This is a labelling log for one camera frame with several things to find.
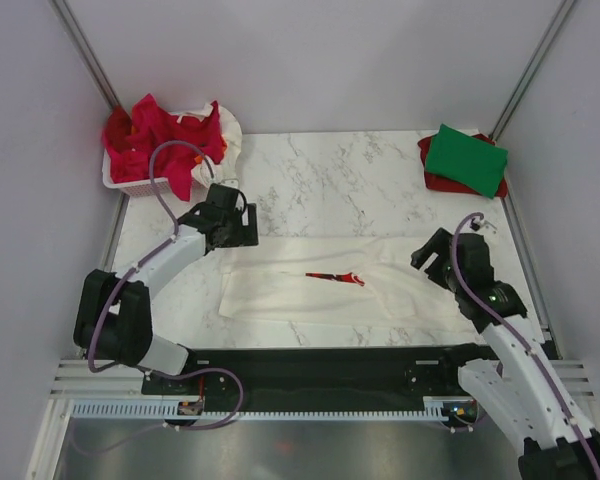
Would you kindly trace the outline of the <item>white Coca-Cola t-shirt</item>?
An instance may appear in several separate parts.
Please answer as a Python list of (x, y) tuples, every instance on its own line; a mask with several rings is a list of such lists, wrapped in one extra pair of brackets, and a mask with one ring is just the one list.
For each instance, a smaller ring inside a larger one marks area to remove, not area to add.
[(414, 269), (423, 237), (263, 237), (222, 260), (220, 315), (466, 333), (453, 294)]

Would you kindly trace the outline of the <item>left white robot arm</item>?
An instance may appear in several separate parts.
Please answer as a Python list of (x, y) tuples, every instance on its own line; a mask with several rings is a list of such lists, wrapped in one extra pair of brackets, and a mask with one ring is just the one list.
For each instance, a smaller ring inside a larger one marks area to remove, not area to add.
[(178, 393), (199, 382), (186, 347), (153, 330), (152, 300), (186, 267), (216, 249), (259, 244), (257, 206), (236, 188), (213, 184), (206, 199), (180, 217), (173, 231), (142, 258), (117, 272), (95, 269), (85, 278), (73, 333), (91, 372), (117, 365), (156, 371)]

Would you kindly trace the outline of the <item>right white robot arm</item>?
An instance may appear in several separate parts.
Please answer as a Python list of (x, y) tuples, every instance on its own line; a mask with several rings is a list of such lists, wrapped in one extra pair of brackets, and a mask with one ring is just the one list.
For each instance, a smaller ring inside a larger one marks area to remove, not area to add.
[(516, 290), (496, 279), (483, 236), (440, 228), (411, 265), (453, 294), (493, 353), (445, 349), (440, 386), (477, 401), (516, 449), (522, 478), (600, 479), (600, 432), (547, 357)]

